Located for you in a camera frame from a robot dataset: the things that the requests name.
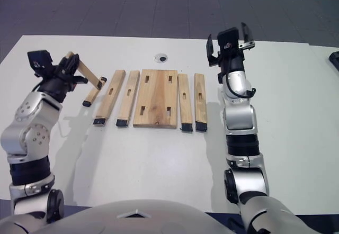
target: wooden plank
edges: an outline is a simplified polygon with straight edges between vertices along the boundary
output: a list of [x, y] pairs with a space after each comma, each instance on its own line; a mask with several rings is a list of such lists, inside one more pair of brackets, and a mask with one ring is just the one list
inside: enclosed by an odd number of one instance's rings
[[[69, 51], [66, 55], [66, 58], [70, 58], [73, 55], [74, 53]], [[87, 66], [85, 66], [85, 64], [81, 60], [79, 62], [78, 71], [82, 75], [84, 75], [84, 77], [87, 78], [93, 84], [93, 86], [95, 86], [97, 89], [101, 89], [101, 81], [94, 75], [94, 73], [92, 73], [92, 71]]]
[[110, 86], [108, 87], [105, 97], [95, 116], [95, 120], [93, 122], [94, 125], [104, 126], [106, 124], [107, 119], [112, 113], [125, 75], [125, 70], [115, 71], [110, 82]]
[[131, 73], [129, 74], [126, 89], [122, 99], [122, 104], [120, 107], [120, 112], [117, 118], [116, 125], [118, 127], [128, 126], [132, 114], [134, 100], [137, 95], [139, 77], [140, 72], [138, 70], [131, 71]]
[[204, 74], [194, 74], [195, 129], [207, 131], [207, 107]]
[[178, 74], [181, 130], [192, 132], [192, 109], [187, 74]]
[[176, 128], [176, 78], [176, 70], [142, 70], [133, 126]]
[[[107, 79], [105, 77], [100, 77], [100, 81], [101, 81], [101, 84], [102, 84], [102, 86], [101, 86], [101, 88], [102, 88], [105, 85]], [[98, 95], [100, 90], [101, 89], [97, 89], [96, 87], [93, 87], [92, 90], [90, 91], [90, 93], [87, 95], [87, 97], [83, 101], [83, 106], [90, 107], [92, 105], [92, 103], [94, 102], [94, 100], [96, 99], [96, 96]]]

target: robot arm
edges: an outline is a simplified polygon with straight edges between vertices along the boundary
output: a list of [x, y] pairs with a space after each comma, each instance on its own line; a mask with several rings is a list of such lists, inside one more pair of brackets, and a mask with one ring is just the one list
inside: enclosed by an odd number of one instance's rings
[[225, 192], [237, 204], [247, 233], [317, 233], [307, 227], [281, 202], [269, 197], [263, 154], [259, 150], [255, 110], [250, 104], [256, 89], [246, 79], [243, 61], [246, 49], [255, 47], [250, 29], [242, 23], [244, 43], [231, 28], [218, 34], [220, 51], [214, 57], [211, 36], [206, 45], [210, 66], [218, 65], [225, 103], [227, 141]]
[[73, 91], [77, 83], [88, 81], [74, 76], [79, 66], [78, 55], [63, 58], [57, 66], [52, 65], [47, 51], [29, 52], [28, 57], [42, 82], [28, 94], [1, 136], [10, 164], [10, 195], [15, 215], [6, 224], [9, 228], [21, 228], [23, 233], [40, 229], [64, 215], [63, 194], [52, 189], [55, 178], [48, 160], [50, 131], [59, 119], [67, 92]]

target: black cable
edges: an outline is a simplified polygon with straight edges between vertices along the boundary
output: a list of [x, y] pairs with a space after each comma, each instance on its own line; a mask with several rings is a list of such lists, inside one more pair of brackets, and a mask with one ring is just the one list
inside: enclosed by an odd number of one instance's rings
[[36, 84], [36, 86], [32, 89], [32, 92], [34, 92], [41, 84], [43, 83], [43, 80]]
[[253, 87], [253, 88], [252, 88], [252, 91], [247, 90], [246, 93], [247, 93], [248, 95], [239, 95], [239, 94], [235, 93], [235, 92], [233, 91], [233, 89], [231, 88], [231, 86], [230, 86], [230, 84], [229, 84], [229, 81], [228, 81], [228, 75], [229, 75], [229, 73], [230, 73], [230, 65], [228, 65], [228, 71], [227, 71], [227, 74], [226, 74], [226, 85], [227, 85], [229, 91], [230, 91], [232, 94], [234, 94], [235, 96], [239, 97], [239, 98], [244, 98], [244, 99], [250, 99], [250, 98], [252, 98], [252, 97], [254, 96], [255, 92], [256, 92], [256, 88]]

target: white table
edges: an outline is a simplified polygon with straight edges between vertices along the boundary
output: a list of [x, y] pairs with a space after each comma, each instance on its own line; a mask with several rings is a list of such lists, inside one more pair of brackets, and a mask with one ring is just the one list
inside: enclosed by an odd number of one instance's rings
[[[133, 69], [176, 69], [189, 75], [191, 97], [193, 75], [203, 73], [206, 133], [181, 132], [179, 113], [176, 130], [132, 125], [118, 129], [115, 122], [122, 93], [106, 127], [94, 127], [107, 86], [92, 107], [86, 108], [82, 101], [92, 86], [78, 85], [68, 93], [51, 134], [49, 157], [55, 188], [64, 191], [68, 205], [163, 199], [205, 212], [236, 213], [237, 207], [224, 194], [227, 165], [219, 69], [208, 67], [205, 44], [186, 39], [23, 36], [0, 65], [0, 132], [39, 82], [28, 63], [26, 53], [31, 50], [48, 50], [54, 64], [72, 50], [97, 76], [109, 81], [116, 69], [125, 69], [127, 76]], [[257, 88], [252, 103], [271, 196], [296, 214], [339, 212], [339, 77], [322, 60], [326, 50], [316, 55], [317, 50], [302, 43], [257, 42], [245, 53], [247, 77]], [[168, 55], [168, 61], [158, 64], [154, 56], [161, 52]], [[0, 174], [0, 199], [9, 199], [11, 178], [2, 150]]]

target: wood grain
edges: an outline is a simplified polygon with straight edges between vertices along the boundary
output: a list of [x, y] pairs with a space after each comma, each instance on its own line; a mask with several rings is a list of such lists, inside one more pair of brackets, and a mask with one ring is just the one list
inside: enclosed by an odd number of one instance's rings
[[[66, 58], [70, 58], [73, 55], [74, 53], [69, 51], [66, 55]], [[78, 71], [82, 75], [84, 75], [84, 77], [87, 78], [93, 84], [93, 86], [95, 86], [97, 89], [101, 89], [102, 85], [100, 80], [94, 75], [94, 73], [92, 73], [92, 71], [87, 66], [85, 66], [85, 64], [81, 60], [79, 62]]]
[[206, 90], [204, 74], [194, 74], [195, 121], [207, 124]]
[[181, 123], [192, 124], [191, 98], [187, 74], [178, 74], [178, 87]]
[[[103, 88], [103, 86], [105, 85], [107, 79], [104, 77], [100, 77], [100, 81], [101, 81], [101, 88]], [[85, 107], [90, 107], [92, 105], [92, 103], [94, 102], [94, 100], [96, 99], [98, 93], [100, 92], [101, 89], [97, 89], [96, 87], [93, 87], [92, 90], [89, 92], [89, 94], [87, 95], [87, 97], [85, 98], [84, 102], [83, 102], [83, 106]]]
[[176, 128], [176, 78], [176, 70], [142, 70], [133, 126]]
[[131, 118], [133, 104], [137, 95], [137, 88], [140, 78], [140, 72], [138, 70], [131, 71], [128, 77], [127, 85], [125, 88], [125, 92], [123, 95], [119, 115], [118, 115], [118, 121], [124, 120], [124, 125], [128, 125], [129, 120]]
[[116, 70], [110, 85], [107, 89], [105, 97], [101, 102], [101, 105], [98, 109], [98, 112], [95, 116], [96, 119], [108, 119], [113, 110], [115, 101], [117, 100], [123, 79], [125, 78], [126, 72], [125, 70]]

